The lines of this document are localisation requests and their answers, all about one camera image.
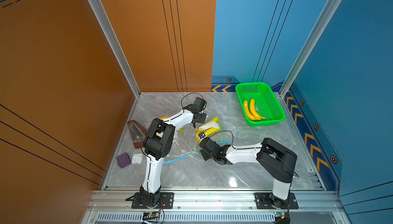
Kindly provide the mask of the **clear zip bag with bananas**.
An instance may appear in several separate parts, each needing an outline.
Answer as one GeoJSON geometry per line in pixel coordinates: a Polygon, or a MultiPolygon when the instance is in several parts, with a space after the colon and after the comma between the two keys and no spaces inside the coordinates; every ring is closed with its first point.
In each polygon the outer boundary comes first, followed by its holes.
{"type": "Polygon", "coordinates": [[[219,124],[219,118],[218,117],[214,117],[212,120],[210,120],[209,122],[205,123],[204,125],[201,125],[199,128],[196,129],[195,138],[196,138],[197,134],[199,132],[202,132],[202,131],[204,131],[205,135],[206,135],[204,140],[201,143],[199,143],[199,145],[202,144],[203,146],[204,145],[214,145],[215,146],[215,152],[214,152],[215,158],[214,159],[217,159],[218,156],[221,154],[221,152],[222,152],[221,147],[222,146],[226,146],[226,145],[230,144],[230,142],[218,142],[217,143],[217,142],[214,142],[213,140],[210,139],[210,137],[213,134],[216,134],[216,133],[220,132],[221,129],[222,129],[222,127],[219,124]]]}

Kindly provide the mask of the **yellow plastic banana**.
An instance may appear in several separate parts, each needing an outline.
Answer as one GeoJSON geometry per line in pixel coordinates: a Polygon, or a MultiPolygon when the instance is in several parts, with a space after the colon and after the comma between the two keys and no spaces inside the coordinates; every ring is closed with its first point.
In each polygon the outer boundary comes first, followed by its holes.
{"type": "Polygon", "coordinates": [[[256,110],[256,108],[255,108],[255,99],[251,99],[250,105],[249,105],[249,109],[250,109],[251,114],[252,114],[254,117],[256,117],[256,118],[258,118],[258,119],[260,119],[260,120],[265,120],[265,117],[262,117],[262,116],[257,112],[257,110],[256,110]]]}

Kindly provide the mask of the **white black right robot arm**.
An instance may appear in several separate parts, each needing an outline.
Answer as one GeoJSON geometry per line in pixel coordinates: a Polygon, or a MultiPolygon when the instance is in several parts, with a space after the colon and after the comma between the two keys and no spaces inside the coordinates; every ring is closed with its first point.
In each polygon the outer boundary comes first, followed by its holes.
{"type": "Polygon", "coordinates": [[[251,146],[220,146],[206,137],[200,144],[204,160],[213,159],[220,165],[255,163],[264,167],[274,178],[273,189],[261,202],[274,209],[288,209],[290,187],[295,175],[297,154],[271,138],[251,146]]]}

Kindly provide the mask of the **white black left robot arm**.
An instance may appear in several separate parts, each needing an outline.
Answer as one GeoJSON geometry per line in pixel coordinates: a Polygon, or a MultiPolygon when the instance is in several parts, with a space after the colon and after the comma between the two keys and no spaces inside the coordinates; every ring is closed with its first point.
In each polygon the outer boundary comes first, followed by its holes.
{"type": "Polygon", "coordinates": [[[152,121],[143,142],[147,165],[138,194],[147,207],[154,208],[160,204],[163,161],[172,148],[175,132],[187,124],[196,127],[197,123],[205,123],[206,114],[203,111],[206,105],[203,97],[197,97],[192,104],[183,106],[175,115],[166,119],[155,118],[152,121]]]}

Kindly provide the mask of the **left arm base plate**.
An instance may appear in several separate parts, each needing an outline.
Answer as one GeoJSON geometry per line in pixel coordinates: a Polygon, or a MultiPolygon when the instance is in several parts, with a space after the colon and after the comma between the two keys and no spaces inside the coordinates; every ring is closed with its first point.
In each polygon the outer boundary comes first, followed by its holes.
{"type": "Polygon", "coordinates": [[[133,198],[132,209],[172,209],[174,196],[175,194],[173,192],[161,192],[158,202],[156,204],[149,204],[137,193],[133,198]]]}

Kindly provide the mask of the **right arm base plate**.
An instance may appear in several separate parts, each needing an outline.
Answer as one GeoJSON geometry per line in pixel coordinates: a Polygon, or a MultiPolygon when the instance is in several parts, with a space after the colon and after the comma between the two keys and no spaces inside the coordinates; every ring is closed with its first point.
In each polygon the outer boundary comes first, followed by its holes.
{"type": "Polygon", "coordinates": [[[254,194],[255,203],[258,209],[272,210],[297,210],[299,205],[294,193],[289,193],[286,200],[275,197],[273,193],[257,192],[254,194]]]}

